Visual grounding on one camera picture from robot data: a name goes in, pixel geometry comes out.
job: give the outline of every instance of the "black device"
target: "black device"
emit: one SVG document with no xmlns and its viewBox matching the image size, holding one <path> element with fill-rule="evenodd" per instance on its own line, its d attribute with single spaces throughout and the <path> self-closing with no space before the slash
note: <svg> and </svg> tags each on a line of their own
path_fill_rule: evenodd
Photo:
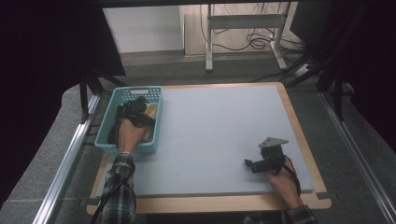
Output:
<svg viewBox="0 0 396 224">
<path fill-rule="evenodd" d="M 267 171 L 276 171 L 276 173 L 279 173 L 286 161 L 281 145 L 288 142 L 288 140 L 268 137 L 265 141 L 259 144 L 259 147 L 261 148 L 260 154 L 262 155 L 262 161 L 253 162 L 245 160 L 245 164 L 251 169 L 253 174 Z"/>
<path fill-rule="evenodd" d="M 145 111 L 148 108 L 148 103 L 149 101 L 146 99 L 146 97 L 140 95 L 135 100 L 128 101 L 123 105 L 118 105 L 116 123 L 108 134 L 107 142 L 110 144 L 116 143 L 116 131 L 118 130 L 120 121 L 122 119 L 130 120 L 137 128 L 141 128 L 146 125 L 154 128 L 155 119 L 152 119 L 145 114 Z"/>
</svg>

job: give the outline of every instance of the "aluminum rail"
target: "aluminum rail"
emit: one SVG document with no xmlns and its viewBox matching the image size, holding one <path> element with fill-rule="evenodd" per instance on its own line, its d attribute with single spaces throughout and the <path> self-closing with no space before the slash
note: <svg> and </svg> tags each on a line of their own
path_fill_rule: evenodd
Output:
<svg viewBox="0 0 396 224">
<path fill-rule="evenodd" d="M 329 95 L 324 94 L 323 92 L 319 93 L 319 96 L 322 98 L 323 102 L 326 105 L 327 111 L 332 118 L 336 128 L 340 132 L 343 140 L 346 143 L 346 147 L 356 163 L 361 175 L 363 176 L 364 181 L 367 184 L 367 187 L 372 192 L 375 201 L 377 202 L 379 208 L 381 209 L 385 219 L 388 223 L 396 223 L 396 210 L 393 204 L 393 201 L 386 193 L 384 187 L 376 178 L 373 170 L 370 168 L 370 165 L 367 163 L 367 160 L 364 159 L 359 146 L 356 144 L 352 135 L 350 134 L 347 126 L 343 121 L 341 121 L 332 110 L 332 100 Z"/>
<path fill-rule="evenodd" d="M 99 96 L 93 96 L 89 103 L 89 114 L 92 114 L 100 100 Z M 64 182 L 69 175 L 69 172 L 73 166 L 75 158 L 78 154 L 78 150 L 81 147 L 82 141 L 84 139 L 85 134 L 88 131 L 92 121 L 92 116 L 89 116 L 87 121 L 83 124 L 79 124 L 77 130 L 73 136 L 72 141 L 70 142 L 69 148 L 67 149 L 64 159 L 52 180 L 51 185 L 49 186 L 49 191 L 47 192 L 46 197 L 44 198 L 43 203 L 40 206 L 40 209 L 35 216 L 35 220 L 33 223 L 42 224 L 47 223 L 50 219 L 52 211 L 55 207 L 56 202 L 58 201 L 59 194 L 61 193 Z"/>
</svg>

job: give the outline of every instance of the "white wall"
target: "white wall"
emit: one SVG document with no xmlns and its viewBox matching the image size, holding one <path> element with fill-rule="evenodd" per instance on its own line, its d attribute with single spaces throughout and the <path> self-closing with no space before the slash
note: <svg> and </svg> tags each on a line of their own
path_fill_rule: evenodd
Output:
<svg viewBox="0 0 396 224">
<path fill-rule="evenodd" d="M 104 9 L 119 53 L 183 49 L 179 7 Z"/>
</svg>

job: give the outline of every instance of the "hand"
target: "hand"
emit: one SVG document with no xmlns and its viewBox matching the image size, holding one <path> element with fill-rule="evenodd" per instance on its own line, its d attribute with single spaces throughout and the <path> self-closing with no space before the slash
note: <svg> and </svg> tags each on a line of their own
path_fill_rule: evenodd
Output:
<svg viewBox="0 0 396 224">
<path fill-rule="evenodd" d="M 123 119 L 119 129 L 119 152 L 134 152 L 134 147 L 140 142 L 149 126 L 136 128 L 128 119 Z"/>
<path fill-rule="evenodd" d="M 289 158 L 286 158 L 285 164 L 292 171 L 294 171 Z M 271 186 L 273 187 L 275 192 L 283 198 L 289 209 L 297 208 L 304 205 L 303 201 L 297 193 L 297 188 L 288 171 L 281 168 L 278 174 L 275 174 L 274 172 L 265 172 L 264 175 L 267 176 L 268 180 L 271 183 Z"/>
</svg>

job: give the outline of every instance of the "blue plastic basket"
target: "blue plastic basket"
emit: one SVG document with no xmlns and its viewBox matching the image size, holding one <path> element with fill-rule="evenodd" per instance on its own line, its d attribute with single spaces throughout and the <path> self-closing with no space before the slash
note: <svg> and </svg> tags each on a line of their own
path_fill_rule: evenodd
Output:
<svg viewBox="0 0 396 224">
<path fill-rule="evenodd" d="M 111 128 L 116 123 L 117 106 L 123 105 L 124 103 L 134 100 L 140 95 L 145 96 L 150 105 L 157 105 L 157 118 L 155 120 L 154 133 L 151 142 L 139 143 L 134 154 L 154 154 L 157 151 L 158 145 L 158 134 L 161 124 L 161 116 L 163 111 L 163 88 L 157 86 L 149 87 L 121 87 L 116 88 L 113 91 L 110 102 L 108 104 L 105 117 L 103 118 L 102 124 L 99 128 L 99 133 L 95 139 L 95 146 L 101 148 L 107 153 L 117 153 L 117 147 L 115 144 L 109 144 L 107 141 L 108 134 Z"/>
</svg>

